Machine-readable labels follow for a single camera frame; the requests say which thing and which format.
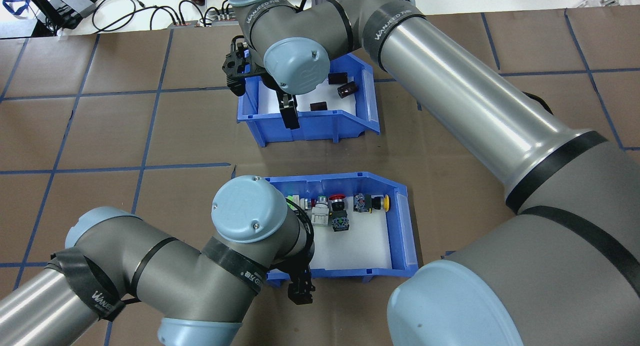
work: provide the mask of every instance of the white electrical component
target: white electrical component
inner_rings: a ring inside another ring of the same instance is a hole
[[[318,196],[311,208],[311,224],[314,226],[329,225],[329,201],[325,196]]]

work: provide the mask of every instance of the power strip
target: power strip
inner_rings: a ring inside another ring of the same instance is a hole
[[[206,18],[207,22],[211,22],[211,25],[238,24],[238,20],[236,20],[236,13],[233,9],[230,9],[228,14],[220,11],[220,15],[215,11],[210,11],[208,15],[206,15]]]

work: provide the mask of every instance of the silver aluminum tube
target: silver aluminum tube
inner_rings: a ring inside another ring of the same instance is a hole
[[[574,131],[423,18],[398,25],[382,66],[505,185],[506,195]]]
[[[65,276],[45,269],[0,301],[0,345],[66,346],[96,321]]]

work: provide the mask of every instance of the black band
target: black band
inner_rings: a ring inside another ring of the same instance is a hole
[[[347,32],[347,53],[354,51],[354,30],[352,29],[352,23],[349,21],[349,17],[345,12],[345,9],[336,0],[327,0],[330,4],[333,4],[335,10],[338,11],[338,15],[342,18],[344,24],[344,30]]]
[[[640,297],[640,262],[620,242],[605,230],[584,218],[555,207],[538,205],[525,210],[522,214],[533,214],[554,221],[573,231],[594,246],[617,268],[629,282],[636,295]]]
[[[607,139],[596,131],[586,132],[565,143],[535,166],[507,196],[507,207],[516,214],[524,202],[551,178],[560,168],[573,161],[587,150],[606,142]]]
[[[244,282],[256,295],[260,293],[268,271],[262,264],[231,250],[215,237],[211,237],[202,248],[202,254]]]
[[[149,250],[146,253],[146,255],[144,255],[144,257],[142,257],[142,260],[140,261],[140,263],[137,264],[137,267],[135,268],[135,272],[133,273],[133,277],[131,278],[131,283],[127,290],[130,293],[130,295],[134,297],[138,297],[138,282],[140,281],[140,276],[142,276],[142,271],[145,270],[145,267],[147,266],[149,261],[151,261],[151,258],[153,258],[153,256],[158,251],[160,251],[160,248],[163,248],[167,243],[173,242],[173,241],[178,241],[178,239],[176,237],[168,237],[163,239],[162,241],[158,242],[155,246],[153,246],[151,250]]]
[[[76,247],[56,252],[54,256],[48,267],[61,272],[71,290],[99,318],[114,321],[125,304],[105,271]]]
[[[363,30],[362,46],[366,53],[377,62],[377,65],[385,70],[380,59],[382,45],[387,40],[391,31],[405,20],[413,17],[425,16],[414,5],[405,0],[393,0],[383,4],[366,21]]]
[[[286,8],[291,8],[296,12],[298,11],[298,9],[291,6],[291,4],[287,2],[287,0],[265,0],[264,2],[254,4],[251,7],[251,9],[246,13],[246,19],[243,21],[245,22],[245,25],[244,27],[242,27],[242,29],[244,30],[245,27],[249,28],[249,34],[246,34],[247,38],[245,38],[244,40],[252,48],[254,47],[252,46],[251,35],[254,32],[254,26],[256,25],[256,22],[260,17],[265,15],[270,9],[276,8],[276,7],[286,7]]]

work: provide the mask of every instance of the grid line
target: grid line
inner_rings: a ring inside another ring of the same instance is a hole
[[[602,98],[602,95],[601,95],[600,91],[598,90],[598,86],[596,85],[596,81],[594,79],[594,74],[592,73],[591,69],[589,68],[589,63],[587,62],[587,59],[585,57],[585,53],[583,52],[582,47],[580,47],[580,43],[578,42],[578,38],[576,38],[576,33],[574,32],[574,28],[571,26],[571,20],[569,19],[569,15],[567,14],[567,10],[568,10],[567,8],[564,9],[564,19],[566,21],[567,27],[569,28],[569,33],[571,34],[571,38],[573,39],[573,43],[575,44],[576,49],[578,49],[578,53],[580,54],[580,59],[582,59],[582,63],[584,64],[584,67],[587,70],[587,75],[589,76],[589,80],[591,82],[591,86],[593,87],[593,90],[595,91],[596,95],[598,96],[598,100],[600,102],[600,106],[602,108],[602,112],[604,112],[604,116],[606,117],[606,121],[608,122],[608,125],[611,127],[611,131],[613,132],[613,136],[615,138],[615,141],[617,142],[618,147],[624,148],[624,145],[622,145],[622,140],[620,139],[620,136],[618,135],[618,130],[616,129],[615,125],[613,124],[613,120],[611,119],[609,111],[607,110],[607,107],[604,104],[604,99]]]
[[[29,38],[25,38],[22,43],[22,47],[20,48],[20,52],[18,53],[18,57],[15,59],[15,63],[13,64],[13,68],[11,69],[11,73],[9,74],[9,78],[6,80],[6,84],[4,86],[4,90],[2,90],[2,94],[0,95],[0,103],[5,99],[5,95],[9,90],[9,85],[11,81],[14,79],[14,75],[16,74],[16,70],[18,70],[18,65],[20,65],[20,60],[23,58],[23,54],[25,54],[25,49],[27,48],[27,43],[29,43]]]
[[[503,77],[518,77],[529,75],[574,75],[574,74],[605,74],[605,73],[617,73],[617,72],[640,72],[640,68],[611,68],[603,70],[571,70],[571,71],[549,71],[549,72],[513,72],[513,73],[501,73],[499,75]],[[386,83],[396,82],[395,79],[375,79],[374,83]],[[227,86],[211,86],[202,88],[169,88],[167,90],[160,90],[160,93],[176,93],[176,92],[195,92],[195,91],[224,91],[228,90]],[[105,92],[105,93],[83,93],[80,98],[85,97],[104,97],[104,96],[123,96],[123,95],[148,95],[151,93],[158,93],[158,90],[144,90],[144,91],[122,91],[122,92]],[[16,101],[16,100],[47,100],[55,98],[76,98],[78,95],[42,95],[42,96],[23,96],[23,97],[0,97],[0,102]]]
[[[69,136],[69,130],[71,129],[71,124],[75,118],[76,110],[78,109],[78,102],[80,102],[80,94],[82,94],[82,90],[87,82],[87,76],[89,75],[89,69],[91,68],[91,63],[94,60],[94,56],[96,55],[96,49],[98,49],[98,42],[100,41],[100,35],[96,35],[95,42],[93,43],[93,50],[91,50],[91,56],[89,57],[89,62],[87,63],[86,69],[84,70],[84,75],[82,77],[82,83],[80,83],[80,88],[78,89],[77,97],[75,98],[75,102],[73,103],[73,110],[71,111],[71,117],[69,121],[66,123],[66,129],[64,130],[64,136],[62,136],[62,142],[60,143],[60,148],[58,149],[57,156],[55,157],[55,162],[53,164],[53,170],[51,172],[50,177],[48,178],[48,182],[46,184],[46,189],[44,191],[44,196],[42,196],[42,202],[40,203],[38,215],[36,216],[35,223],[33,225],[33,229],[31,230],[31,234],[29,237],[29,242],[27,243],[27,248],[24,251],[24,257],[22,258],[22,265],[20,266],[20,270],[18,271],[18,276],[15,278],[15,283],[13,285],[13,289],[17,289],[20,286],[20,281],[23,278],[23,272],[25,271],[25,264],[27,263],[27,259],[29,258],[29,253],[34,245],[34,239],[36,236],[36,232],[38,232],[38,227],[40,225],[40,220],[42,218],[42,213],[44,211],[44,207],[47,202],[47,198],[49,196],[49,192],[51,190],[51,184],[53,184],[53,179],[56,174],[56,170],[58,168],[58,164],[60,163],[60,158],[62,158],[62,152],[65,149],[65,144],[67,142],[67,137]]]
[[[498,58],[498,52],[496,51],[496,45],[494,45],[494,39],[491,36],[491,30],[489,29],[489,22],[487,22],[487,17],[485,13],[480,13],[482,17],[482,23],[484,24],[484,31],[486,32],[487,38],[489,38],[489,46],[491,47],[491,53],[493,54],[493,60],[495,61],[495,66],[500,70],[500,59]]]
[[[164,54],[164,62],[162,63],[162,72],[160,72],[160,80],[158,81],[158,87],[155,91],[155,101],[153,102],[153,112],[151,112],[151,121],[149,123],[149,130],[146,134],[146,143],[144,144],[144,153],[142,154],[142,163],[140,164],[140,173],[137,177],[137,186],[135,187],[135,195],[133,196],[133,206],[131,207],[131,213],[136,213],[138,207],[138,197],[140,196],[140,188],[142,187],[142,177],[145,174],[145,168],[147,165],[147,157],[149,156],[149,147],[151,146],[151,135],[154,131],[154,124],[156,122],[156,115],[158,113],[158,103],[160,102],[160,94],[162,93],[162,84],[165,80],[165,74],[167,72],[167,62],[169,61],[169,53],[171,50],[171,43],[174,38],[174,30],[169,32],[169,41],[166,45],[166,52]]]
[[[18,268],[18,267],[44,267],[48,262],[0,262],[0,268]]]
[[[176,168],[210,168],[227,167],[231,163],[183,163],[183,164],[158,164],[156,166],[145,166],[146,170],[173,170]],[[123,172],[139,171],[140,166],[133,167],[107,167],[107,168],[70,168],[64,170],[23,170],[23,171],[0,171],[0,175],[41,175],[49,173],[100,173],[100,172]]]

